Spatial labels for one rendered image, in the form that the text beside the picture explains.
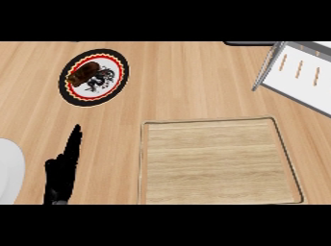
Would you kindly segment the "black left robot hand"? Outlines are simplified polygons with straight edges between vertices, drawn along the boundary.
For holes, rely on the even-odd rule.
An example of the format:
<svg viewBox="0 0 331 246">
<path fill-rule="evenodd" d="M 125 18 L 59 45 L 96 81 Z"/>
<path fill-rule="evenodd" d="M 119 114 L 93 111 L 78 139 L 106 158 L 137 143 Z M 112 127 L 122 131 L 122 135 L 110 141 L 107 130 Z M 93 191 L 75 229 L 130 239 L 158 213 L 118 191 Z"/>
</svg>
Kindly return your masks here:
<svg viewBox="0 0 331 246">
<path fill-rule="evenodd" d="M 45 205 L 68 204 L 75 184 L 81 140 L 81 126 L 75 125 L 68 137 L 63 153 L 54 159 L 45 161 Z"/>
</svg>

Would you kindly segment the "brown chocolate cupcake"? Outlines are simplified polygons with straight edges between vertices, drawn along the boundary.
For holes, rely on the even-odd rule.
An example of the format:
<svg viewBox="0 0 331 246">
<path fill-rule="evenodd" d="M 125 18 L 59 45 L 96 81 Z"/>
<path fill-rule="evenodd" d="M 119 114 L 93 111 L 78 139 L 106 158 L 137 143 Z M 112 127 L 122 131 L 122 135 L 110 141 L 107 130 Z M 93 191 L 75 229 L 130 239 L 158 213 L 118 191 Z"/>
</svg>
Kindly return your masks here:
<svg viewBox="0 0 331 246">
<path fill-rule="evenodd" d="M 99 63 L 90 61 L 78 70 L 68 76 L 68 82 L 73 87 L 78 87 L 96 74 L 99 70 Z"/>
</svg>

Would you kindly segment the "pale wooden tray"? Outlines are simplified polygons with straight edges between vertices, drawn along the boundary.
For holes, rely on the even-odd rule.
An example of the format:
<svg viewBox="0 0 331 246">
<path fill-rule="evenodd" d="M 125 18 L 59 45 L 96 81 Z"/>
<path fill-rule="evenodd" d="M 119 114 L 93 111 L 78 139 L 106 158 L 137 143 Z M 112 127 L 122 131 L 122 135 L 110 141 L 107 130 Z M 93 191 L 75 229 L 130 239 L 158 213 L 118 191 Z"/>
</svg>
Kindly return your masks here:
<svg viewBox="0 0 331 246">
<path fill-rule="evenodd" d="M 270 116 L 141 123 L 139 205 L 298 205 L 304 202 Z"/>
</svg>

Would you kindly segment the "round patterned plate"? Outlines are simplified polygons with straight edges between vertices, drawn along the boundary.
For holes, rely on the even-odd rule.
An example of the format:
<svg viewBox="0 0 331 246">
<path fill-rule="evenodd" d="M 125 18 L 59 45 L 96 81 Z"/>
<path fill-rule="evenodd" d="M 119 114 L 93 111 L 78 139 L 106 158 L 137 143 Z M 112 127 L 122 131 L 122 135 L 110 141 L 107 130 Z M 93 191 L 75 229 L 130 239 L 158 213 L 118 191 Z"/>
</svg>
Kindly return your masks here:
<svg viewBox="0 0 331 246">
<path fill-rule="evenodd" d="M 73 87 L 68 76 L 88 62 L 99 63 L 93 77 Z M 78 107 L 93 107 L 107 102 L 122 91 L 128 82 L 128 61 L 112 49 L 93 49 L 79 54 L 65 65 L 57 81 L 57 90 L 65 101 Z"/>
</svg>

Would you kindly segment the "dark flat appliance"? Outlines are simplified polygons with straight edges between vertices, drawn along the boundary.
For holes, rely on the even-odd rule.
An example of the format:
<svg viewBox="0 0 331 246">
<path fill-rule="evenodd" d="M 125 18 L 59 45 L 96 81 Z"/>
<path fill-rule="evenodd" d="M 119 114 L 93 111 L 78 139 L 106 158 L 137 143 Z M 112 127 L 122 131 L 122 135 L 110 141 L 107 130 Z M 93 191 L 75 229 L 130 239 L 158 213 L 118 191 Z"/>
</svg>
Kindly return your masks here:
<svg viewBox="0 0 331 246">
<path fill-rule="evenodd" d="M 223 41 L 230 46 L 273 46 L 276 41 Z"/>
</svg>

